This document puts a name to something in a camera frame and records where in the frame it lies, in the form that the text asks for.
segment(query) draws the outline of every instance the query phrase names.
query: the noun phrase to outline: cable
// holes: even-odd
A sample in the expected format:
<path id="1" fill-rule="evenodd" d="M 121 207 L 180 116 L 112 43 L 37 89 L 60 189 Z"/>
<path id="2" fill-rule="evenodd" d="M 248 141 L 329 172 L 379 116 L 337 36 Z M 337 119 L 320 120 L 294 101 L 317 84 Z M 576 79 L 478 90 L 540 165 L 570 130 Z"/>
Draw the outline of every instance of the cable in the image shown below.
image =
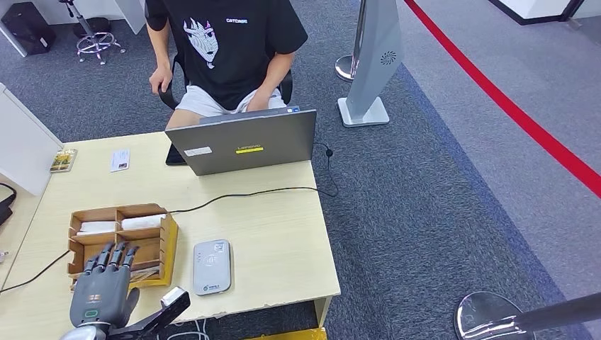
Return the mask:
<path id="1" fill-rule="evenodd" d="M 198 335 L 198 340 L 210 340 L 210 338 L 208 337 L 207 333 L 206 333 L 206 319 L 204 319 L 203 321 L 203 331 L 201 331 L 201 327 L 198 324 L 198 320 L 194 320 L 194 323 L 196 324 L 196 329 L 197 331 L 184 331 L 182 333 L 175 333 L 170 335 L 169 337 L 167 337 L 167 340 L 171 340 L 176 336 L 180 336 L 180 335 L 192 335 L 192 334 L 196 334 Z M 175 325 L 180 327 L 181 325 L 183 325 L 184 323 L 176 323 Z"/>
<path id="2" fill-rule="evenodd" d="M 61 256 L 58 256 L 54 261 L 50 262 L 50 264 L 47 265 L 46 268 L 42 269 L 42 271 L 39 272 L 36 276 L 34 276 L 31 280 L 23 282 L 23 283 L 20 283 L 18 285 L 14 285 L 12 287 L 9 287 L 9 288 L 3 289 L 3 290 L 0 290 L 0 293 L 7 292 L 7 291 L 9 291 L 11 289 L 19 288 L 22 285 L 26 285 L 28 283 L 32 283 L 36 278 L 39 278 L 40 275 L 44 274 L 45 271 L 47 271 L 50 267 L 52 267 L 52 265 L 54 265 L 55 263 L 57 263 L 60 259 L 62 259 L 63 257 L 65 257 L 68 253 L 69 253 L 69 250 L 67 250 L 66 252 L 62 253 Z"/>
<path id="3" fill-rule="evenodd" d="M 313 190 L 313 191 L 317 191 L 318 193 L 322 193 L 326 196 L 329 197 L 336 197 L 338 196 L 339 193 L 339 189 L 338 189 L 338 185 L 336 184 L 336 181 L 334 181 L 334 178 L 332 177 L 332 172 L 330 171 L 330 157 L 332 157 L 332 155 L 334 154 L 334 152 L 324 143 L 321 142 L 314 142 L 313 144 L 315 145 L 323 145 L 326 148 L 325 151 L 325 155 L 327 157 L 327 172 L 330 175 L 330 180 L 332 181 L 332 183 L 334 184 L 334 187 L 336 188 L 336 192 L 334 193 L 328 193 L 327 191 L 323 191 L 317 188 L 311 188 L 309 186 L 289 186 L 286 188 L 277 188 L 277 189 L 269 189 L 269 190 L 263 190 L 263 191 L 255 191 L 253 193 L 228 193 L 225 195 L 221 195 L 219 197 L 215 197 L 212 200 L 209 200 L 208 202 L 205 202 L 201 205 L 197 205 L 196 207 L 193 208 L 189 208 L 189 209 L 182 209 L 182 210 L 172 210 L 169 211 L 171 214 L 173 213 L 189 213 L 191 211 L 194 210 L 198 210 L 198 209 L 202 209 L 204 207 L 206 207 L 207 205 L 215 202 L 216 200 L 220 200 L 222 198 L 227 198 L 227 197 L 252 197 L 252 196 L 256 196 L 256 195 L 261 195 L 264 193 L 275 193 L 277 191 L 287 191 L 287 190 L 299 190 L 299 189 L 303 189 L 303 190 Z"/>

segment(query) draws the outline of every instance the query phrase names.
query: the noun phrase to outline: white paper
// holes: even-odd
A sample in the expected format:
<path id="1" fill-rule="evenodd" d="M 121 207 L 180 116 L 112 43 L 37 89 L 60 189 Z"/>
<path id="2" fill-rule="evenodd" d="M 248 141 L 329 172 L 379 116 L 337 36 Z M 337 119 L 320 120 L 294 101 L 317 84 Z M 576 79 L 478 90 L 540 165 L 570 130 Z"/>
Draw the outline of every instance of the white paper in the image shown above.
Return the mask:
<path id="1" fill-rule="evenodd" d="M 111 172 L 129 169 L 130 167 L 130 150 L 123 149 L 113 152 L 111 159 Z"/>
<path id="2" fill-rule="evenodd" d="M 161 219 L 165 218 L 165 214 L 142 216 L 134 218 L 126 218 L 121 221 L 123 230 L 135 230 L 144 228 L 155 228 L 161 226 Z"/>
<path id="3" fill-rule="evenodd" d="M 211 150 L 210 147 L 199 147 L 198 149 L 184 150 L 184 152 L 186 153 L 186 156 L 192 157 L 200 154 L 210 154 L 213 150 Z"/>

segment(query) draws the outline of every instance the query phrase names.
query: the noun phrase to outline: laptop lid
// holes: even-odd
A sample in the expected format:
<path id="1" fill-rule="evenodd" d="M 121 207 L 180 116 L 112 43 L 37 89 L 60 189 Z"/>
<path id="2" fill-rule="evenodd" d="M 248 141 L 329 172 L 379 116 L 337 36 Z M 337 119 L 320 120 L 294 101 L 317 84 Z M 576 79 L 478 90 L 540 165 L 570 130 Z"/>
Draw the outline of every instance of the laptop lid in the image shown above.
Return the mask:
<path id="1" fill-rule="evenodd" d="M 198 176 L 311 159 L 316 110 L 296 107 L 200 119 L 166 130 Z"/>

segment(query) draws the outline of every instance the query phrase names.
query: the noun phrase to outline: gray carpet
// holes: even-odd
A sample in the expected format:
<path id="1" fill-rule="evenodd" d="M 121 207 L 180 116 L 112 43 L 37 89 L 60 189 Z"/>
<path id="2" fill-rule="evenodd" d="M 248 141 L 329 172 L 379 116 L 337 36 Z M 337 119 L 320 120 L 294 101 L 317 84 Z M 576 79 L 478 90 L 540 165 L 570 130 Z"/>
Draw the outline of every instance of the gray carpet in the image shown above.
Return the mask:
<path id="1" fill-rule="evenodd" d="M 601 16 L 591 16 L 589 18 L 579 18 L 575 21 L 581 25 L 578 28 L 580 33 L 585 35 L 594 43 L 601 45 Z"/>
<path id="2" fill-rule="evenodd" d="M 538 283 L 548 274 L 404 67 L 381 95 L 390 124 L 342 127 L 335 103 L 349 85 L 332 66 L 351 49 L 356 4 L 293 5 L 310 36 L 293 67 L 293 103 L 319 110 L 316 140 L 335 151 L 340 187 L 338 197 L 321 197 L 342 289 L 326 320 L 329 339 L 455 339 L 454 308 L 474 290 L 506 295 L 525 310 L 544 305 L 541 288 L 554 283 Z M 114 27 L 128 52 L 107 56 L 103 67 L 77 62 L 65 27 L 46 55 L 21 59 L 0 42 L 0 81 L 64 141 L 162 130 L 169 110 L 147 85 L 154 66 L 147 36 L 123 22 Z M 313 164 L 318 186 L 331 190 L 322 151 Z M 310 327 L 310 303 L 207 323 L 213 340 Z M 159 338 L 191 330 L 194 323 L 172 325 Z M 588 335 L 576 327 L 538 339 Z"/>
<path id="3" fill-rule="evenodd" d="M 489 1 L 418 4 L 528 115 L 601 173 L 601 46 L 566 23 L 520 26 Z M 404 64 L 559 291 L 599 291 L 601 200 L 515 124 L 398 1 Z M 601 322 L 588 324 L 601 339 Z"/>

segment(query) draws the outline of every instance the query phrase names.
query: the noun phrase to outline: black cable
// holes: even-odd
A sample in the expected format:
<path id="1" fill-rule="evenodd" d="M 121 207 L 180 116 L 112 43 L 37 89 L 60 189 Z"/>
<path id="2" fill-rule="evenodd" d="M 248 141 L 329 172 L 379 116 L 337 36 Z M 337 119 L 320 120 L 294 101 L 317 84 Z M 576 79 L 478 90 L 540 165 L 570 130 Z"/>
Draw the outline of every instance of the black cable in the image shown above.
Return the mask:
<path id="1" fill-rule="evenodd" d="M 65 257 L 65 255 L 67 255 L 68 253 L 69 253 L 69 250 L 67 250 L 66 252 L 62 253 L 61 256 L 58 256 L 54 261 L 50 262 L 50 264 L 47 265 L 46 268 L 42 269 L 42 271 L 39 272 L 36 276 L 34 276 L 31 280 L 23 282 L 23 283 L 20 283 L 18 285 L 14 285 L 12 287 L 8 287 L 8 288 L 3 289 L 3 290 L 0 290 L 0 293 L 7 292 L 7 291 L 9 291 L 11 289 L 19 288 L 22 285 L 26 285 L 28 283 L 32 283 L 36 278 L 39 278 L 40 275 L 44 274 L 45 271 L 47 271 L 50 267 L 52 267 L 52 265 L 54 265 L 55 263 L 57 263 L 60 259 L 62 259 L 63 257 Z"/>
<path id="2" fill-rule="evenodd" d="M 170 213 L 188 213 L 194 210 L 198 210 L 201 208 L 206 207 L 207 205 L 215 202 L 216 200 L 220 200 L 222 198 L 227 198 L 227 197 L 251 197 L 251 196 L 256 196 L 256 195 L 261 195 L 263 193 L 274 193 L 277 191 L 286 191 L 286 190 L 298 190 L 298 189 L 303 189 L 303 190 L 313 190 L 313 191 L 317 191 L 318 193 L 322 193 L 324 195 L 327 195 L 329 197 L 336 197 L 338 196 L 339 193 L 339 189 L 338 189 L 338 185 L 336 184 L 336 181 L 334 181 L 334 178 L 332 177 L 332 172 L 330 171 L 330 157 L 332 157 L 332 155 L 334 154 L 334 152 L 324 143 L 321 142 L 314 142 L 314 145 L 323 145 L 326 148 L 325 151 L 325 155 L 327 156 L 327 172 L 330 175 L 330 180 L 332 181 L 332 183 L 334 184 L 334 187 L 336 188 L 336 192 L 335 193 L 328 193 L 326 191 L 317 189 L 317 188 L 311 188 L 308 186 L 289 186 L 286 188 L 277 188 L 277 189 L 269 189 L 269 190 L 263 190 L 263 191 L 256 191 L 254 193 L 229 193 L 226 195 L 221 195 L 219 197 L 215 197 L 212 200 L 209 200 L 208 202 L 205 202 L 201 205 L 197 205 L 196 207 L 190 208 L 190 209 L 183 209 L 183 210 L 173 210 L 173 211 L 169 211 Z"/>

